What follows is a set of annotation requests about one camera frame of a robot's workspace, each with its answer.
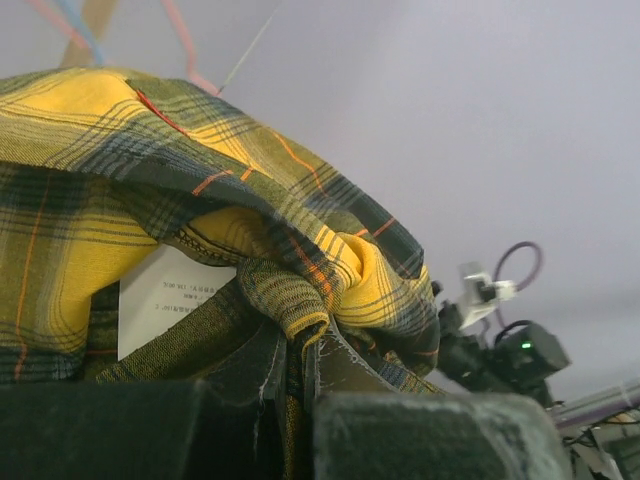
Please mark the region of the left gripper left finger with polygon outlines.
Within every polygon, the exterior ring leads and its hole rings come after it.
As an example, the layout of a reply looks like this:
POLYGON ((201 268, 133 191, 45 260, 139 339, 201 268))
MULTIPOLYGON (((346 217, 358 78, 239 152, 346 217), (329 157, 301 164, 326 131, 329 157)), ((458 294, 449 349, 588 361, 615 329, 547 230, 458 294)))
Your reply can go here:
POLYGON ((287 342, 271 324, 200 380, 1 389, 4 479, 279 479, 287 342))

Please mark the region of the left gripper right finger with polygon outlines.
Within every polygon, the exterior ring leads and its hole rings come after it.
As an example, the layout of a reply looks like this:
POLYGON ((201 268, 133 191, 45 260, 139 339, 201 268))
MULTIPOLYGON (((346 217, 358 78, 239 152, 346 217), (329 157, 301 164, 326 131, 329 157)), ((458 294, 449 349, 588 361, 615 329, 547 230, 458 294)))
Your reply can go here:
POLYGON ((402 393, 336 325, 307 358, 317 479, 569 479, 552 421, 515 395, 402 393))

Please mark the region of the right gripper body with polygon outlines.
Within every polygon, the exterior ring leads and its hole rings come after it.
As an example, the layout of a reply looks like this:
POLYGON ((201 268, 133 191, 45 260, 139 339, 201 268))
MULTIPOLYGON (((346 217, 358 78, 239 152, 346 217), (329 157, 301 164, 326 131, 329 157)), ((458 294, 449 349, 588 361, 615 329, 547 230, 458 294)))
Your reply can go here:
POLYGON ((460 329, 456 302, 445 300, 438 312, 440 345, 437 369, 466 390, 499 390, 500 379, 487 363, 486 343, 460 329))

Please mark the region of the yellow plaid shirt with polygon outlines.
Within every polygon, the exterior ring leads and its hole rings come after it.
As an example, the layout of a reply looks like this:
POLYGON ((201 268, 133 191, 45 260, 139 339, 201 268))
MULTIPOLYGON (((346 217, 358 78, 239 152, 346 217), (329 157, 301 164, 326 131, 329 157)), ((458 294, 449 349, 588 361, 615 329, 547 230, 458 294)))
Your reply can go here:
POLYGON ((331 324, 394 388, 435 392, 423 249, 329 163, 184 80, 98 67, 2 80, 3 384, 197 378, 264 319, 290 346, 289 479, 302 364, 331 324), (116 284, 161 246, 235 277, 117 359, 116 284))

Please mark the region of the pink wire hanger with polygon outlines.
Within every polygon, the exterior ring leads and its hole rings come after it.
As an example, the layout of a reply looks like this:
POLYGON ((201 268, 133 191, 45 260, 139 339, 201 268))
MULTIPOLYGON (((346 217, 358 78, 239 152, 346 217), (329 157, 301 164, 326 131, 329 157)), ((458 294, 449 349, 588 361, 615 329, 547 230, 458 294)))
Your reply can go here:
MULTIPOLYGON (((60 62, 61 68, 106 64, 100 39, 108 29, 118 1, 84 1, 80 10, 70 1, 31 0, 26 1, 26 4, 67 38, 67 47, 60 62)), ((219 95, 221 90, 197 71, 195 45, 175 2, 161 1, 160 4, 184 51, 188 80, 214 96, 219 95)))

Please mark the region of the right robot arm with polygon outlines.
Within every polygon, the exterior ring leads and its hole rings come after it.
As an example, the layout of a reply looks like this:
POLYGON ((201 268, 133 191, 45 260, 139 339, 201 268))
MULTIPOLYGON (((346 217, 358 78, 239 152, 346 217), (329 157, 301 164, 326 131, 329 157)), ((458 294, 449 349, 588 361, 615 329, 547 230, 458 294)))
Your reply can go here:
POLYGON ((468 281, 456 301, 443 301, 438 369, 473 393, 509 393, 536 401, 551 417, 572 462, 599 479, 639 476, 639 381, 633 378, 574 401, 553 397, 549 378, 569 367, 559 339, 531 320, 503 327, 487 341, 464 333, 512 298, 509 282, 468 281))

